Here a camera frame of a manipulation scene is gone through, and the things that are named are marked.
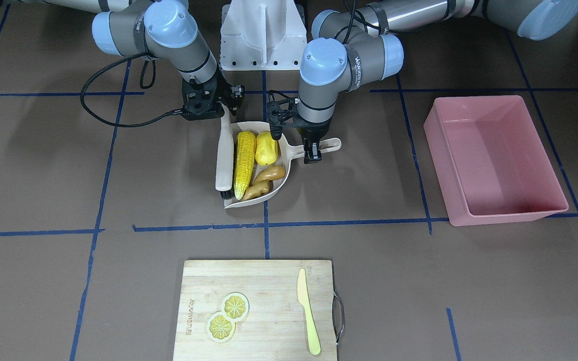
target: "rectangular box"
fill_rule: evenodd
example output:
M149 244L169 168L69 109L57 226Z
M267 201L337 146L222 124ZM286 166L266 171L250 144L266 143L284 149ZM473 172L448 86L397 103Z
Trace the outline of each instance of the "rectangular box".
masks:
M438 98L424 128L453 226L525 222L568 210L520 96Z

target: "cutting board handle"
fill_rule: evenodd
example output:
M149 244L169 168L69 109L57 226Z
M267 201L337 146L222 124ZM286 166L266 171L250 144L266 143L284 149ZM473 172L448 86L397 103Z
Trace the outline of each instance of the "cutting board handle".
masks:
M333 301L337 302L339 304L339 309L340 309L340 330L336 333L336 346L338 346L338 344L340 343L340 337L342 336L343 332L345 331L345 308L344 306L342 306L342 301L340 300L340 297L338 297L338 294L336 293L336 290L333 290ZM332 319L333 319L333 329L336 329L336 315L333 314L333 310L335 310L335 307L331 308L332 312Z

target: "lemon slice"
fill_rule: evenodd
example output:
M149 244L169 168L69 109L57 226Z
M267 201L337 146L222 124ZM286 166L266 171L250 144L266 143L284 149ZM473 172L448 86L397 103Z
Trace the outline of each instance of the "lemon slice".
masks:
M247 296L239 292L229 293L222 301L224 318L231 322L240 322L248 314Z
M227 320L222 312L214 313L207 322L209 338L215 342L226 342L236 331L236 324Z

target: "brown potato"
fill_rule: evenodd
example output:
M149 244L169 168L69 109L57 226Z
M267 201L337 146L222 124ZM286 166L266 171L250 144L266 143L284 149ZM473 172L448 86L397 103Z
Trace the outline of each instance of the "brown potato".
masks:
M270 180L261 180L260 182L254 183L254 185L247 188L247 191L245 191L240 201L248 201L249 199L267 194L271 190L271 187L273 187L273 183L271 183Z
M284 176L284 167L283 166L271 166L261 171L257 176L255 176L255 180L253 183L258 183L259 181L275 181L276 179L280 179Z

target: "knife blade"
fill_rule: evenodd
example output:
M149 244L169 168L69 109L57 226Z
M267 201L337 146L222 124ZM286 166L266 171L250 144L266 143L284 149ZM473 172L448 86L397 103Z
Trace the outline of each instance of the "knife blade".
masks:
M309 342L309 352L317 355L321 352L321 341L318 339L314 316L312 315L312 304L309 302L309 292L307 291L307 273L305 269L298 271L298 302L305 309L305 321L307 322L307 340Z

